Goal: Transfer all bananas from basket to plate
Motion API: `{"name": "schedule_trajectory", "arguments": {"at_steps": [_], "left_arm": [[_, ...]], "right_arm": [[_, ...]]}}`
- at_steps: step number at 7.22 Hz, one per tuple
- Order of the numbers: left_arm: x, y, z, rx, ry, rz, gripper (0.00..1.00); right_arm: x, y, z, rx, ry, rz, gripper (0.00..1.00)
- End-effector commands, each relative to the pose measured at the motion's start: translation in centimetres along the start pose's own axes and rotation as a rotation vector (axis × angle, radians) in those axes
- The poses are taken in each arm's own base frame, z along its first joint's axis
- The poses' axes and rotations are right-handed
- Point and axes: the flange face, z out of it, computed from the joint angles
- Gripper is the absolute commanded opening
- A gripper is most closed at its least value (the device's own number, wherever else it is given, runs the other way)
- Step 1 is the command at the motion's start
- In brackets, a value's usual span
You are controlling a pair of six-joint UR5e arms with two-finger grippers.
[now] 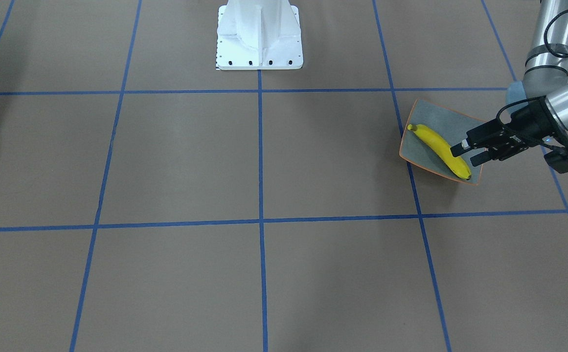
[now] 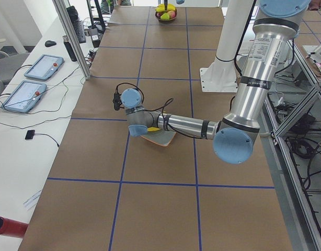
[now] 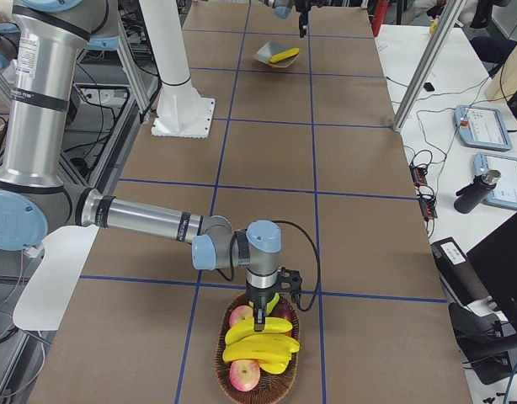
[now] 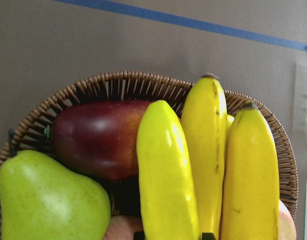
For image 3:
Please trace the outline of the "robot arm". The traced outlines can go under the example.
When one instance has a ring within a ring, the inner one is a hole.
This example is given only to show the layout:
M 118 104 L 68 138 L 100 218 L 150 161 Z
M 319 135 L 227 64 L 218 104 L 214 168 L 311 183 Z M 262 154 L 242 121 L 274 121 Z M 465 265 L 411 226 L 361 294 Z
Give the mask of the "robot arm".
M 313 7 L 321 8 L 326 2 L 323 0 L 262 0 L 260 3 L 272 8 L 274 14 L 280 19 L 287 19 L 293 10 L 299 13 L 299 36 L 305 38 L 309 28 L 309 13 Z
M 72 101 L 79 57 L 126 41 L 116 1 L 15 1 L 19 31 L 8 127 L 0 151 L 0 250 L 40 244 L 65 226 L 137 231 L 191 246 L 198 270 L 243 267 L 255 329 L 278 285 L 280 228 L 258 220 L 242 231 L 204 217 L 105 195 L 109 144 L 126 107 L 138 105 L 140 73 L 128 77 L 123 106 Z

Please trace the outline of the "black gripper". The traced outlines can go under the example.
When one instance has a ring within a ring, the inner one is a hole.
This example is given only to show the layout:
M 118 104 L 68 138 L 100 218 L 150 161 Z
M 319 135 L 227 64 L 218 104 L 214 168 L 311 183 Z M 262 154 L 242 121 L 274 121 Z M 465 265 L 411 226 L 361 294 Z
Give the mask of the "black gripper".
M 267 289 L 260 289 L 252 285 L 248 285 L 246 289 L 250 306 L 253 308 L 253 330 L 262 332 L 265 327 L 265 308 L 267 303 L 272 300 L 278 290 L 272 286 Z
M 326 3 L 325 0 L 295 0 L 295 8 L 299 16 L 299 36 L 305 38 L 308 30 L 308 13 L 312 7 L 321 8 Z

